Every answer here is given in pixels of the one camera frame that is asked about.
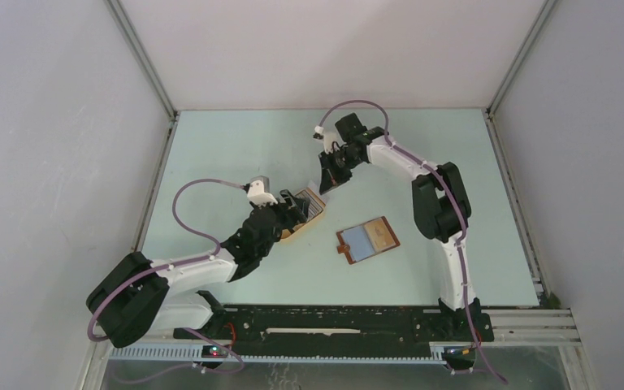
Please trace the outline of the brown leather card holder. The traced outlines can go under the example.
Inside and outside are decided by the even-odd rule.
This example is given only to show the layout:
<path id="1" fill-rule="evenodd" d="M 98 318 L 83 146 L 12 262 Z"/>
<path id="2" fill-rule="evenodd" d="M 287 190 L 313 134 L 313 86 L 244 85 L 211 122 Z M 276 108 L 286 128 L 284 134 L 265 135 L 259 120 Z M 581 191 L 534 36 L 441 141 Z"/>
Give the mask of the brown leather card holder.
<path id="1" fill-rule="evenodd" d="M 381 216 L 378 218 L 384 218 L 387 224 L 390 226 L 385 216 Z M 336 233 L 336 237 L 338 239 L 338 245 L 336 247 L 336 251 L 338 254 L 345 256 L 346 261 L 348 262 L 349 265 L 357 264 L 359 262 L 367 260 L 368 258 L 373 258 L 379 254 L 385 253 L 389 250 L 392 250 L 401 246 L 401 243 L 398 240 L 396 233 L 390 226 L 398 245 L 392 249 L 389 249 L 380 253 L 376 253 L 374 249 L 372 248 L 372 245 L 364 229 L 364 224 L 370 221 L 371 220 L 366 221 L 364 223 L 360 223 L 353 227 L 346 228 L 344 230 L 340 230 Z"/>

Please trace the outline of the orange VIP credit card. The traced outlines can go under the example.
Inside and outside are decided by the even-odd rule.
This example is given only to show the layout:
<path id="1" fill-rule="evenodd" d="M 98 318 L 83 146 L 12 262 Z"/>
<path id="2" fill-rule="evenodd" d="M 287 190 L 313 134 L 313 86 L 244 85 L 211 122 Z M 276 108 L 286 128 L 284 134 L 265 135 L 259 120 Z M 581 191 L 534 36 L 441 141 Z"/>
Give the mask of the orange VIP credit card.
<path id="1" fill-rule="evenodd" d="M 397 239 L 384 218 L 373 219 L 365 223 L 364 229 L 376 253 L 392 249 L 398 245 Z"/>

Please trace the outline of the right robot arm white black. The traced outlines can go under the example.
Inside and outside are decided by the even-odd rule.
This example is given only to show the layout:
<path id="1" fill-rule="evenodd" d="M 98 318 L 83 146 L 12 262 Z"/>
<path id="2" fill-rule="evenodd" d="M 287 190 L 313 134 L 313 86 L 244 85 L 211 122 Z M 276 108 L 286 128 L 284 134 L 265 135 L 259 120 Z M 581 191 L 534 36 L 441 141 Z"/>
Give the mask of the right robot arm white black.
<path id="1" fill-rule="evenodd" d="M 466 236 L 471 205 L 462 175 L 452 163 L 435 164 L 412 154 L 381 128 L 367 128 L 354 113 L 336 122 L 335 130 L 322 125 L 314 138 L 323 143 L 319 191 L 328 193 L 348 182 L 362 163 L 383 168 L 411 185 L 414 222 L 428 240 L 438 240 L 445 255 L 439 303 L 450 310 L 440 317 L 440 329 L 452 340 L 468 334 L 475 307 L 466 257 Z"/>

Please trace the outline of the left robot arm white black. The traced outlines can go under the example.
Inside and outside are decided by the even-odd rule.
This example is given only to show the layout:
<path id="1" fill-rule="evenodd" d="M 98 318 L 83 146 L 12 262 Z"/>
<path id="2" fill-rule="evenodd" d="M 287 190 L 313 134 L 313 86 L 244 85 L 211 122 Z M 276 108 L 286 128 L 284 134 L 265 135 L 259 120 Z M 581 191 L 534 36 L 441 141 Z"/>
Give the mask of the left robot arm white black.
<path id="1" fill-rule="evenodd" d="M 309 219 L 308 197 L 288 190 L 280 195 L 273 204 L 254 206 L 215 253 L 168 260 L 150 260 L 141 252 L 126 255 L 87 297 L 91 324 L 116 348 L 174 328 L 190 328 L 209 339 L 220 335 L 224 316 L 205 287 L 246 277 L 285 233 Z"/>

